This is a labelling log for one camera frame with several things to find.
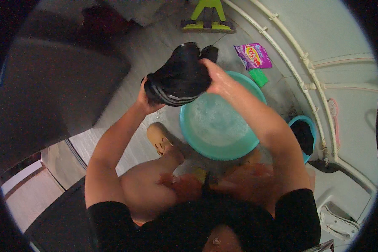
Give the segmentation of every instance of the black towel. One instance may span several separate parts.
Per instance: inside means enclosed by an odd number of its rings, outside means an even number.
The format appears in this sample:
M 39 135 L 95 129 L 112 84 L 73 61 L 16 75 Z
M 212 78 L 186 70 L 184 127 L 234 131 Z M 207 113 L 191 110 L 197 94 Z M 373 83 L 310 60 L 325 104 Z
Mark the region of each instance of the black towel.
M 147 75 L 144 84 L 152 103 L 178 107 L 194 101 L 212 80 L 199 59 L 217 62 L 218 48 L 207 46 L 201 52 L 196 43 L 188 42 L 175 48 L 164 66 Z

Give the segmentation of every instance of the mop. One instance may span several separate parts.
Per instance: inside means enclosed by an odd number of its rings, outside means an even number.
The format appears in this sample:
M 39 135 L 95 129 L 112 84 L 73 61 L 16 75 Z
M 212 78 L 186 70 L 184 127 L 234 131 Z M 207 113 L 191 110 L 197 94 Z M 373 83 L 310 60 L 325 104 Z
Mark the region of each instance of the mop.
M 212 20 L 198 20 L 204 8 L 216 8 L 219 22 Z M 220 0 L 199 0 L 195 11 L 189 20 L 181 21 L 182 32 L 206 32 L 206 33 L 235 33 L 231 22 L 226 21 Z

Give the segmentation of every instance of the pipe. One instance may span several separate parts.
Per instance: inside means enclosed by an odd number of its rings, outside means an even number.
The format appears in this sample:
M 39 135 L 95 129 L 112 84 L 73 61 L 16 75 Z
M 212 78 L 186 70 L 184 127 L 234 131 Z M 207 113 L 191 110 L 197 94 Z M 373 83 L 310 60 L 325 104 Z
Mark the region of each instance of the pipe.
M 370 190 L 369 193 L 372 196 L 377 193 L 377 186 L 365 175 L 359 172 L 356 168 L 354 168 L 353 166 L 351 166 L 349 163 L 347 163 L 341 158 L 337 159 L 337 163 L 343 168 L 345 168 L 348 172 L 350 172 L 357 180 L 362 182 Z
M 227 5 L 229 5 L 231 8 L 233 8 L 235 11 L 237 11 L 239 14 L 241 14 L 247 21 L 249 21 L 254 27 L 256 27 L 259 32 L 272 44 L 272 46 L 276 49 L 276 51 L 280 54 L 280 56 L 283 58 L 283 60 L 287 63 L 288 67 L 294 74 L 295 78 L 297 79 L 298 85 L 301 89 L 301 91 L 304 93 L 309 105 L 312 108 L 312 112 L 315 116 L 316 124 L 318 125 L 320 138 L 322 140 L 322 146 L 323 148 L 326 147 L 326 139 L 323 132 L 322 123 L 320 121 L 319 115 L 318 115 L 318 108 L 315 106 L 314 101 L 311 98 L 311 95 L 309 94 L 308 90 L 304 89 L 305 83 L 303 82 L 301 76 L 291 63 L 290 59 L 287 57 L 287 55 L 283 52 L 283 50 L 280 48 L 280 46 L 276 43 L 276 41 L 266 32 L 266 28 L 263 28 L 259 23 L 257 23 L 253 18 L 251 18 L 245 11 L 243 11 L 241 8 L 239 8 L 237 5 L 232 3 L 230 0 L 223 0 Z
M 325 85 L 326 89 L 351 89 L 351 90 L 361 90 L 361 91 L 368 91 L 373 93 L 378 93 L 378 90 L 372 88 L 357 88 L 357 87 L 348 87 L 348 86 L 327 86 Z
M 335 60 L 335 61 L 319 63 L 316 65 L 313 65 L 312 68 L 316 69 L 316 68 L 327 67 L 327 66 L 335 65 L 335 64 L 346 64 L 346 63 L 356 63 L 356 62 L 375 62 L 375 59 L 374 58 L 348 58 L 344 60 Z
M 272 12 L 270 12 L 270 10 L 268 10 L 267 7 L 265 7 L 261 2 L 259 2 L 257 0 L 250 0 L 250 1 L 252 3 L 254 3 L 257 7 L 259 7 L 269 17 L 269 19 L 272 20 L 282 30 L 282 32 L 287 36 L 287 38 L 291 41 L 291 43 L 293 44 L 293 46 L 295 47 L 295 49 L 297 50 L 297 52 L 300 54 L 303 63 L 305 64 L 308 72 L 311 74 L 311 76 L 312 76 L 312 78 L 313 78 L 313 80 L 315 82 L 316 88 L 317 88 L 317 90 L 319 92 L 319 95 L 320 95 L 320 97 L 322 99 L 322 102 L 324 104 L 325 112 L 326 112 L 327 117 L 328 117 L 329 126 L 330 126 L 331 134 L 332 134 L 333 156 L 334 156 L 335 162 L 337 162 L 338 164 L 340 164 L 341 166 L 343 166 L 351 174 L 353 174 L 353 176 L 355 178 L 357 178 L 363 184 L 365 184 L 367 186 L 367 188 L 371 190 L 371 194 L 375 193 L 377 191 L 376 185 L 374 185 L 365 175 L 363 175 L 361 172 L 359 172 L 356 168 L 354 168 L 353 166 L 351 166 L 349 163 L 345 162 L 343 159 L 339 158 L 339 156 L 337 154 L 339 150 L 337 148 L 335 127 L 334 127 L 333 119 L 332 119 L 332 116 L 331 116 L 331 113 L 330 113 L 330 110 L 329 110 L 328 101 L 327 101 L 327 98 L 325 96 L 325 93 L 322 90 L 322 87 L 320 85 L 318 77 L 315 74 L 315 70 L 314 70 L 314 67 L 312 65 L 312 62 L 308 58 L 308 53 L 305 53 L 302 50 L 301 46 L 296 41 L 296 39 L 287 30 L 287 28 L 283 25 L 283 23 L 277 18 L 278 14 L 273 14 Z M 324 139 L 322 124 L 321 124 L 319 116 L 317 114 L 317 108 L 315 107 L 314 102 L 312 101 L 312 98 L 311 98 L 310 94 L 308 93 L 308 90 L 303 89 L 303 86 L 304 86 L 303 81 L 301 80 L 299 74 L 294 69 L 294 66 L 291 64 L 290 60 L 287 58 L 287 56 L 285 55 L 285 53 L 281 51 L 281 48 L 277 45 L 277 43 L 269 36 L 269 34 L 267 34 L 266 28 L 262 28 L 247 13 L 245 13 L 241 8 L 237 7 L 231 1 L 224 0 L 224 2 L 227 3 L 234 10 L 236 10 L 238 13 L 240 13 L 253 26 L 255 26 L 259 30 L 259 32 L 262 33 L 268 39 L 268 41 L 270 43 L 272 43 L 272 45 L 274 46 L 274 48 L 276 48 L 276 50 L 278 51 L 278 53 L 282 56 L 282 58 L 287 63 L 287 65 L 289 66 L 289 68 L 291 69 L 291 71 L 294 73 L 294 76 L 296 77 L 297 81 L 299 82 L 300 88 L 304 92 L 304 94 L 305 94 L 305 96 L 306 96 L 306 98 L 307 98 L 307 100 L 308 100 L 308 102 L 309 102 L 309 104 L 310 104 L 310 106 L 312 108 L 312 111 L 313 111 L 313 113 L 315 115 L 316 122 L 318 124 L 318 128 L 319 128 L 319 132 L 320 132 L 321 138 Z M 322 145 L 323 145 L 323 151 L 325 152 L 325 150 L 326 150 L 326 141 L 325 140 L 322 140 Z
M 329 127 L 331 130 L 332 135 L 332 147 L 333 147 L 333 156 L 335 160 L 337 159 L 337 142 L 336 142 L 336 133 L 335 133 L 335 125 L 333 123 L 333 118 L 331 116 L 331 112 L 329 110 L 328 100 L 326 98 L 326 95 L 322 89 L 322 86 L 320 84 L 320 81 L 318 80 L 317 75 L 315 74 L 315 70 L 313 69 L 312 62 L 308 58 L 308 53 L 305 53 L 299 43 L 296 41 L 296 39 L 293 37 L 293 35 L 287 30 L 287 28 L 283 25 L 283 23 L 278 19 L 277 14 L 273 14 L 267 7 L 265 7 L 261 2 L 258 0 L 250 0 L 252 3 L 254 3 L 258 8 L 260 8 L 268 17 L 270 20 L 272 20 L 281 30 L 282 32 L 287 36 L 287 38 L 290 40 L 290 42 L 293 44 L 294 48 L 297 50 L 299 55 L 301 56 L 301 59 L 303 63 L 305 64 L 308 72 L 311 74 L 311 77 L 316 85 L 316 89 L 319 92 L 319 96 L 321 97 L 321 100 L 323 102 L 326 116 L 328 117 Z

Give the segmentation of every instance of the mop head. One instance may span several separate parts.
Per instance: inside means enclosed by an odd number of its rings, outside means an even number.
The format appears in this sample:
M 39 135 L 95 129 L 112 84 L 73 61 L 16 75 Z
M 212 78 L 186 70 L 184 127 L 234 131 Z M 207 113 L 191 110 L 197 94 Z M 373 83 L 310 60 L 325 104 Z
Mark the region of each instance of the mop head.
M 235 33 L 231 22 L 203 22 L 194 20 L 181 21 L 182 32 Z

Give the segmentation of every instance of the black t-shirt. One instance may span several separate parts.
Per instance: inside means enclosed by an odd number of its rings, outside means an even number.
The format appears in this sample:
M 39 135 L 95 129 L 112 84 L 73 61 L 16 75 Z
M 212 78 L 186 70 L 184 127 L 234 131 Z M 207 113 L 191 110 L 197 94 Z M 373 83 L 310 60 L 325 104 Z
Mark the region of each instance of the black t-shirt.
M 260 206 L 222 195 L 178 204 L 138 229 L 129 209 L 119 202 L 94 204 L 88 214 L 100 251 L 202 251 L 220 224 L 233 229 L 247 252 L 303 251 L 320 240 L 309 189 L 281 196 L 274 219 Z

